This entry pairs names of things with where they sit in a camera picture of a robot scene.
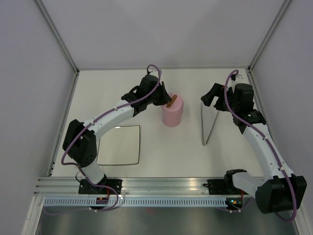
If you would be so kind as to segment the pink lid with brown strap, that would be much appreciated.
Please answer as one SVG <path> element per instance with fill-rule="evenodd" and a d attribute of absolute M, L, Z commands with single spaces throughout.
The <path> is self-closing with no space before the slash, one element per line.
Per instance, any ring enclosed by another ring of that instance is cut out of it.
<path fill-rule="evenodd" d="M 175 100 L 172 101 L 171 107 L 167 108 L 167 105 L 162 105 L 161 109 L 163 112 L 170 113 L 170 114 L 176 114 L 183 111 L 183 99 L 181 96 L 177 93 L 169 93 L 169 96 L 173 98 L 173 96 L 176 96 Z"/>

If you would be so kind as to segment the pink cylindrical lunch box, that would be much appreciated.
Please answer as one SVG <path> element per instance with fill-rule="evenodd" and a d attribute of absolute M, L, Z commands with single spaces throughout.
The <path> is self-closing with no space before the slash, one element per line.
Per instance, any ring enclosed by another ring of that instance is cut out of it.
<path fill-rule="evenodd" d="M 176 114 L 170 114 L 162 111 L 162 122 L 168 127 L 176 127 L 181 122 L 182 112 Z"/>

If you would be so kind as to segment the steel food tongs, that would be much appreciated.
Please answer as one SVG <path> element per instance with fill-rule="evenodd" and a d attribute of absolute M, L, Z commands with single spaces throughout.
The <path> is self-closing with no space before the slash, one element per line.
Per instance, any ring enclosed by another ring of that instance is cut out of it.
<path fill-rule="evenodd" d="M 219 111 L 214 107 L 205 106 L 201 102 L 201 141 L 203 146 L 206 146 L 209 141 L 218 114 Z"/>

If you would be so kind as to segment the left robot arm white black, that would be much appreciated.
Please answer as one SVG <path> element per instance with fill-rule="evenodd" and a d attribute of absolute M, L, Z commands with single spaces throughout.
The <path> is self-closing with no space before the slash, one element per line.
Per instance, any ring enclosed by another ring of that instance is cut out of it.
<path fill-rule="evenodd" d="M 71 121 L 63 142 L 63 155 L 72 158 L 70 164 L 85 176 L 91 190 L 103 193 L 108 184 L 96 160 L 99 139 L 118 124 L 145 111 L 148 105 L 162 106 L 169 101 L 171 97 L 161 81 L 161 75 L 148 72 L 140 84 L 124 94 L 110 110 L 85 122 Z"/>

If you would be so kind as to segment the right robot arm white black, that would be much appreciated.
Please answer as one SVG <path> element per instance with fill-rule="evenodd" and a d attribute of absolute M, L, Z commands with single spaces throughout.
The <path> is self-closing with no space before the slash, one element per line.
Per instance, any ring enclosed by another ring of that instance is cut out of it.
<path fill-rule="evenodd" d="M 223 181 L 225 191 L 235 194 L 242 190 L 251 195 L 264 214 L 299 209 L 307 182 L 303 176 L 295 175 L 274 146 L 265 118 L 254 108 L 252 86 L 239 83 L 226 89 L 215 83 L 201 97 L 202 104 L 210 107 L 215 97 L 213 108 L 232 113 L 233 122 L 252 147 L 264 177 L 257 179 L 244 169 L 228 170 Z"/>

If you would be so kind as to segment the white square plate black rim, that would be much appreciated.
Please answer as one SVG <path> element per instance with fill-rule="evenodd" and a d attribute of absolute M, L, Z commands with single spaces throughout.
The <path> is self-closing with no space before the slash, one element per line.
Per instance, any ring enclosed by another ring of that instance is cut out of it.
<path fill-rule="evenodd" d="M 103 166 L 139 164 L 140 141 L 139 125 L 114 127 L 99 141 L 97 163 Z"/>

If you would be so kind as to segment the right aluminium frame post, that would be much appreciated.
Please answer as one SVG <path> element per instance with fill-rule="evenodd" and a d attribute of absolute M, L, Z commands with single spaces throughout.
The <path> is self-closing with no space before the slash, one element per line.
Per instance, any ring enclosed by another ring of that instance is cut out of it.
<path fill-rule="evenodd" d="M 261 44 L 259 45 L 255 55 L 253 56 L 250 64 L 247 67 L 247 71 L 251 73 L 251 71 L 254 69 L 256 66 L 257 62 L 259 61 L 263 51 L 265 50 L 266 46 L 270 42 L 273 34 L 275 33 L 276 29 L 278 28 L 280 22 L 282 21 L 284 15 L 286 14 L 287 10 L 289 9 L 290 5 L 293 3 L 292 0 L 284 0 L 275 15 L 269 29 L 267 30 L 264 38 L 262 39 Z"/>

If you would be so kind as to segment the aluminium frame post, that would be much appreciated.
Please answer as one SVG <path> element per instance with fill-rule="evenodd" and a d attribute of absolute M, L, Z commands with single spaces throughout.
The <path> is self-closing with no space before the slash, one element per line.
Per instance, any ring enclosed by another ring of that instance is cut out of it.
<path fill-rule="evenodd" d="M 65 57 L 66 61 L 68 62 L 68 64 L 70 65 L 71 69 L 73 70 L 73 72 L 75 74 L 79 73 L 79 69 L 76 66 L 66 44 L 64 43 L 64 40 L 62 39 L 61 34 L 59 33 L 59 30 L 57 29 L 50 13 L 48 12 L 45 4 L 43 3 L 42 0 L 34 0 L 33 1 L 34 4 L 36 5 L 39 13 L 41 14 L 44 22 L 46 23 L 49 31 L 51 32 L 54 40 L 56 41 L 56 43 L 58 44 L 63 56 Z"/>
<path fill-rule="evenodd" d="M 263 51 L 265 50 L 266 46 L 270 42 L 273 34 L 275 33 L 276 29 L 278 28 L 280 22 L 282 21 L 284 15 L 286 14 L 287 10 L 289 9 L 290 5 L 293 3 L 292 0 L 284 0 L 275 15 L 269 29 L 267 30 L 264 38 L 262 39 L 261 44 L 259 45 L 255 55 L 253 56 L 250 64 L 247 67 L 247 71 L 251 73 L 251 71 L 254 69 L 256 66 L 257 62 L 259 61 Z"/>

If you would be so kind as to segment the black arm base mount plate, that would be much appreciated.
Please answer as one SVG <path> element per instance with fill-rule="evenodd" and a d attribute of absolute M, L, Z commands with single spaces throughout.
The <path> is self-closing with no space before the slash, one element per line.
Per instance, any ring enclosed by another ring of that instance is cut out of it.
<path fill-rule="evenodd" d="M 121 179 L 107 179 L 101 181 L 100 185 L 105 185 L 105 187 L 94 186 L 90 184 L 86 179 L 80 181 L 78 194 L 83 195 L 96 195 L 96 194 L 109 194 L 113 195 L 115 192 L 121 194 L 122 189 L 122 180 Z"/>

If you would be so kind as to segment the left aluminium frame post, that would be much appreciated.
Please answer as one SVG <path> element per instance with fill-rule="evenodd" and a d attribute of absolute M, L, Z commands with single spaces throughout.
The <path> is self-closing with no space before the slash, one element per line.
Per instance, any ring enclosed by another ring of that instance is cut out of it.
<path fill-rule="evenodd" d="M 42 0 L 34 0 L 33 1 L 34 4 L 36 5 L 39 13 L 41 14 L 44 22 L 46 23 L 49 31 L 51 32 L 54 40 L 56 41 L 56 43 L 58 44 L 63 56 L 65 57 L 66 61 L 68 62 L 68 64 L 70 65 L 71 69 L 73 70 L 73 72 L 75 74 L 79 73 L 79 69 L 76 66 L 66 44 L 64 43 L 64 40 L 62 39 L 61 34 L 59 33 L 59 30 L 57 29 L 50 13 L 48 12 L 45 4 L 43 3 Z"/>

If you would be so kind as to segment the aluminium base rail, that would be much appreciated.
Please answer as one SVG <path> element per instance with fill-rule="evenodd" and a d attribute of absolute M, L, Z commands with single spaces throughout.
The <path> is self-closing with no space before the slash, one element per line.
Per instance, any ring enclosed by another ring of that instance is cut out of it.
<path fill-rule="evenodd" d="M 36 196 L 78 196 L 81 178 L 74 177 L 41 177 L 34 188 Z M 223 177 L 191 177 L 191 178 L 120 178 L 120 186 L 115 188 L 123 196 L 130 197 L 201 197 L 209 195 L 204 184 L 223 182 Z"/>

